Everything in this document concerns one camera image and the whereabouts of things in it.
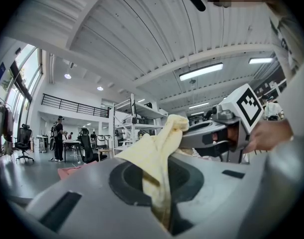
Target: office chair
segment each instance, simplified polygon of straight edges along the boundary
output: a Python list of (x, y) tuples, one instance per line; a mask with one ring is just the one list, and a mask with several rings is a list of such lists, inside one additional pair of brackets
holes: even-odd
[[(93, 150), (91, 148), (91, 142), (90, 142), (90, 136), (89, 136), (89, 131), (86, 128), (83, 128), (80, 134), (80, 141), (81, 145), (84, 148), (85, 151), (85, 157), (81, 155), (82, 161), (84, 163), (91, 163), (93, 161), (99, 161), (99, 154), (98, 153), (93, 153)], [(102, 155), (100, 154), (100, 160), (103, 160), (107, 158), (107, 155)]]
[(19, 129), (19, 141), (17, 141), (14, 146), (22, 151), (22, 156), (16, 158), (16, 161), (17, 159), (24, 158), (24, 161), (26, 162), (27, 158), (28, 160), (32, 159), (34, 162), (34, 159), (32, 157), (25, 156), (25, 153), (27, 153), (26, 151), (30, 149), (30, 136), (32, 131), (29, 129), (29, 125), (22, 124), (21, 126), (22, 127)]

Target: railing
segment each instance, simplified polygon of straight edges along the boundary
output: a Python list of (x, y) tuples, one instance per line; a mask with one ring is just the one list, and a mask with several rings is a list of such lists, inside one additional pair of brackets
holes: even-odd
[(89, 114), (93, 116), (100, 116), (108, 118), (109, 110), (82, 105), (76, 102), (68, 101), (62, 98), (57, 98), (47, 94), (43, 94), (42, 105), (54, 107), (57, 109), (62, 109), (66, 111), (71, 111), (81, 114)]

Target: recessed light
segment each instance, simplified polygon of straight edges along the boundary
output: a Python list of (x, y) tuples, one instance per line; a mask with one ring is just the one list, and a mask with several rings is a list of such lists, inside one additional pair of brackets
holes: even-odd
[(199, 106), (205, 106), (205, 105), (208, 105), (209, 103), (204, 103), (204, 104), (200, 104), (200, 105), (196, 105), (196, 106), (191, 106), (190, 109), (192, 108), (196, 108), (196, 107), (199, 107)]
[(271, 63), (273, 58), (251, 58), (249, 64)]
[(203, 114), (204, 112), (201, 112), (201, 113), (195, 113), (195, 114), (191, 114), (191, 116), (193, 115), (198, 115), (198, 114)]
[(196, 69), (196, 70), (181, 74), (180, 79), (181, 79), (181, 81), (184, 81), (184, 80), (190, 79), (192, 77), (197, 77), (197, 76), (202, 75), (202, 74), (207, 74), (207, 73), (211, 73), (211, 72), (214, 72), (214, 71), (221, 70), (222, 67), (223, 67), (223, 63), (218, 63), (218, 64), (211, 65), (211, 66), (205, 66), (203, 68)]

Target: gray floor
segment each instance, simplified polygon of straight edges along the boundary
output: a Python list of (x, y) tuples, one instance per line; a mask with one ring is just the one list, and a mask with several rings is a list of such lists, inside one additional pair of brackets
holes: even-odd
[(47, 189), (49, 186), (60, 180), (58, 168), (74, 167), (81, 164), (77, 163), (73, 154), (67, 151), (67, 163), (49, 162), (53, 152), (48, 153), (32, 153), (29, 156), (34, 158), (25, 163), (24, 159), (15, 160), (21, 155), (21, 152), (15, 152), (12, 157), (0, 157), (0, 180), (6, 193), (14, 201), (16, 198), (21, 198), (24, 202), (29, 202), (37, 194)]

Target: yellow cloth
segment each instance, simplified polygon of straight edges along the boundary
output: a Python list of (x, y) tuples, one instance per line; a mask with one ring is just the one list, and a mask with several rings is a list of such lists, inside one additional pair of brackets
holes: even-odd
[(117, 155), (140, 167), (143, 172), (143, 191), (152, 199), (152, 211), (168, 229), (171, 214), (171, 192), (168, 179), (168, 157), (182, 140), (183, 131), (189, 127), (188, 119), (169, 115), (157, 136), (145, 134), (138, 142)]

